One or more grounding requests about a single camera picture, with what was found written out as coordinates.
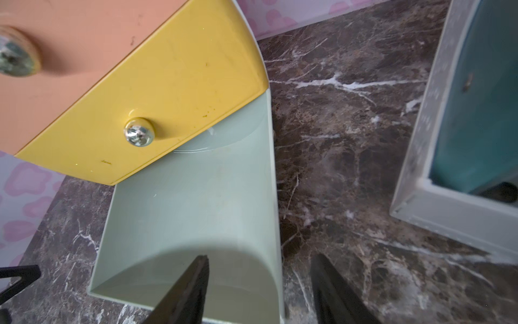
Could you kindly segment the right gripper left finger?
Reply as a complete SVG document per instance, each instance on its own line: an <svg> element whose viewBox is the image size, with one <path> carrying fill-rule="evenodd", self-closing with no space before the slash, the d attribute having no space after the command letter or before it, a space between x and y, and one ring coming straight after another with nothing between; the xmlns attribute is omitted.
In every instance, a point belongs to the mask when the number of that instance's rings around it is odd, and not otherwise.
<svg viewBox="0 0 518 324"><path fill-rule="evenodd" d="M143 324L201 324L209 275L209 258L197 256Z"/></svg>

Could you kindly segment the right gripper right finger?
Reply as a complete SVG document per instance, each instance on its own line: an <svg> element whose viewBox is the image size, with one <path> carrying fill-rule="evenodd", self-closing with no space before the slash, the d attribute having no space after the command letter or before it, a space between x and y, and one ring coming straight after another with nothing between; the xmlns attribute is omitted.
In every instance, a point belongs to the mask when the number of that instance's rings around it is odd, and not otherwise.
<svg viewBox="0 0 518 324"><path fill-rule="evenodd" d="M310 277L319 323L380 323L325 255L312 258Z"/></svg>

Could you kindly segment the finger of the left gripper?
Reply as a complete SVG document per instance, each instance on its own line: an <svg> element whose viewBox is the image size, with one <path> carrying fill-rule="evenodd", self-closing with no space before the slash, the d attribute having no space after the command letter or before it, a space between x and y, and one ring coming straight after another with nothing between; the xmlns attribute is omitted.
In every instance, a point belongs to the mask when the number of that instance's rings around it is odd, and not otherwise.
<svg viewBox="0 0 518 324"><path fill-rule="evenodd" d="M29 285L41 277L41 270L38 265L25 265L16 267L2 267L1 279L17 278L11 286L1 291L1 305L15 297Z"/></svg>

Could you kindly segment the grey bottom drawer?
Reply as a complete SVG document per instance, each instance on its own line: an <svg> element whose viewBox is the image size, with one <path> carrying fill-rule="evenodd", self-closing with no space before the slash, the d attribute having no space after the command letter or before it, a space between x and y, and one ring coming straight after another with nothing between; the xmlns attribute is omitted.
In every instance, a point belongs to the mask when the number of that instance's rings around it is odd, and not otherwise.
<svg viewBox="0 0 518 324"><path fill-rule="evenodd" d="M88 292L153 309L200 255L203 318L285 318L271 93L120 182Z"/></svg>

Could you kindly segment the yellow drawer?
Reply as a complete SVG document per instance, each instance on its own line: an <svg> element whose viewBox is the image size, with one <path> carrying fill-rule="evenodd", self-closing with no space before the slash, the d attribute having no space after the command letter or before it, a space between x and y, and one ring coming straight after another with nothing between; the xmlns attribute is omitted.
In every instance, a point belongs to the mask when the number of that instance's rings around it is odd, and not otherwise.
<svg viewBox="0 0 518 324"><path fill-rule="evenodd" d="M260 97L256 40L236 1L188 1L17 153L114 185Z"/></svg>

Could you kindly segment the orange top drawer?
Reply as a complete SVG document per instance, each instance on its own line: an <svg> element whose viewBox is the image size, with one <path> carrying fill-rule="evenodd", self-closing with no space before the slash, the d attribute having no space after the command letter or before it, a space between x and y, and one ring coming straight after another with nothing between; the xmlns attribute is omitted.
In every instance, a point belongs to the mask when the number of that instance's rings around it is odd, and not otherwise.
<svg viewBox="0 0 518 324"><path fill-rule="evenodd" d="M30 76L1 75L1 150L15 155L169 19L180 1L2 1L1 30L39 54Z"/></svg>

